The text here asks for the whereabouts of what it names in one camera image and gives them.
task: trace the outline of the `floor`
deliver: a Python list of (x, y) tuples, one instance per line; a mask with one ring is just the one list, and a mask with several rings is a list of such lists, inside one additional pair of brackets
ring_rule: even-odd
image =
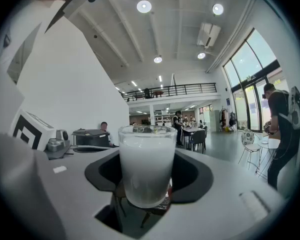
[[(204, 155), (211, 156), (217, 159), (229, 161), (234, 164), (238, 164), (240, 157), (244, 151), (244, 146), (241, 143), (241, 131), (225, 133), (225, 132), (208, 132), (208, 136), (206, 138), (206, 150), (203, 152)], [(202, 153), (202, 146), (199, 147), (195, 152)], [(262, 151), (262, 159), (265, 157), (261, 170), (265, 167), (268, 159), (270, 158), (270, 154), (266, 154), (267, 150)], [(249, 152), (245, 151), (243, 157), (238, 166), (246, 168), (248, 170), (249, 165), (246, 167), (248, 161)], [(251, 156), (251, 162), (257, 164), (259, 161), (259, 152), (255, 152)], [(264, 174), (267, 175), (267, 169), (270, 163), (264, 169)], [(255, 173), (255, 167), (253, 165), (250, 166), (250, 172), (252, 174)], [(146, 212), (133, 208), (128, 205), (127, 199), (122, 199), (122, 206), (127, 214), (127, 217), (124, 217), (121, 209), (119, 208), (120, 218), (123, 227), (123, 233), (130, 237), (139, 239), (142, 237), (153, 225), (155, 225), (161, 218), (158, 215), (151, 215), (148, 221), (145, 223), (144, 228), (140, 228), (141, 222), (146, 215)]]

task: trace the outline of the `black t-shirt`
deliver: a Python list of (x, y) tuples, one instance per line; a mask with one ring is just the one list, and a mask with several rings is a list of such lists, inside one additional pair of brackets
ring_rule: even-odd
[(177, 130), (179, 130), (181, 128), (181, 125), (176, 124), (176, 122), (180, 123), (180, 121), (181, 121), (180, 118), (175, 115), (175, 116), (173, 116), (172, 120), (173, 120), (173, 126), (174, 126), (174, 128), (176, 128)]
[(279, 149), (293, 148), (299, 145), (300, 130), (294, 130), (292, 124), (279, 115), (279, 113), (288, 115), (288, 93), (273, 92), (269, 99), (268, 104), (271, 111), (271, 116), (278, 117), (279, 130), (281, 134), (281, 141)]

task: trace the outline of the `ceiling vent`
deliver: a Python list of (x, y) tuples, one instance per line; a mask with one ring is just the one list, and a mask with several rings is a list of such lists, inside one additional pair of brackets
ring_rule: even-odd
[(208, 48), (215, 44), (215, 41), (220, 33), (221, 27), (210, 23), (201, 23), (199, 36), (196, 40), (198, 46)]

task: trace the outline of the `cap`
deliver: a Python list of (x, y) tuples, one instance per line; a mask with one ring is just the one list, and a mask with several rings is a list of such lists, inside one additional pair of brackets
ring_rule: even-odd
[(276, 89), (273, 83), (266, 83), (265, 86), (263, 87), (263, 92), (266, 94), (266, 91), (269, 91), (271, 89)]

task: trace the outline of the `railing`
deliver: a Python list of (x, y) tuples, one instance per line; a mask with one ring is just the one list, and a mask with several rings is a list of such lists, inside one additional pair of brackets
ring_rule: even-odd
[(189, 95), (189, 94), (205, 94), (205, 93), (216, 93), (216, 83), (193, 83), (193, 84), (182, 84), (172, 85), (156, 88), (146, 88), (142, 91), (130, 91), (125, 94), (121, 93), (123, 99), (126, 102), (155, 99), (161, 97), (170, 97), (177, 95)]

